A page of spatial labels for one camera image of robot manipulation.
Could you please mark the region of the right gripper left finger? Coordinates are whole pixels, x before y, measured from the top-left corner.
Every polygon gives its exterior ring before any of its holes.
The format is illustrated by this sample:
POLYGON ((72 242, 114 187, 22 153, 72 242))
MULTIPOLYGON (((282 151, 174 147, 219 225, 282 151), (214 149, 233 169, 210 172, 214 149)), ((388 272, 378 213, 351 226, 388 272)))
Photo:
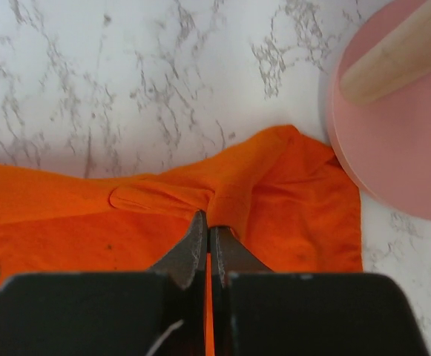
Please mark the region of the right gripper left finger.
POLYGON ((167 274, 182 290, 205 276, 205 212, 197 211, 183 238, 149 271, 167 274))

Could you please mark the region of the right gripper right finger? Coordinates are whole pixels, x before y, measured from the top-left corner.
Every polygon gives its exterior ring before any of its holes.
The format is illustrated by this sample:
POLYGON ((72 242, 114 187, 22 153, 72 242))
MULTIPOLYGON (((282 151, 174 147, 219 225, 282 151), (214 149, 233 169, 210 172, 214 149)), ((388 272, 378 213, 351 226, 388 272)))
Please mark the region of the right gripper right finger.
POLYGON ((225 288, 229 272, 255 273, 272 270, 256 258, 228 227, 210 228, 212 285, 225 288))

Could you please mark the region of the orange t shirt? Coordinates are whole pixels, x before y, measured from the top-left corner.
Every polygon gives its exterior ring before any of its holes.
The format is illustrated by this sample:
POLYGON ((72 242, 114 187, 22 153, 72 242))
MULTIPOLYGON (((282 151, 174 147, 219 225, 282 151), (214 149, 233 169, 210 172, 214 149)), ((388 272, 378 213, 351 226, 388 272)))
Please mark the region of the orange t shirt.
POLYGON ((0 165, 0 284, 25 272, 146 269, 198 211, 275 271, 363 269, 358 188, 329 146, 281 125, 161 174, 0 165))

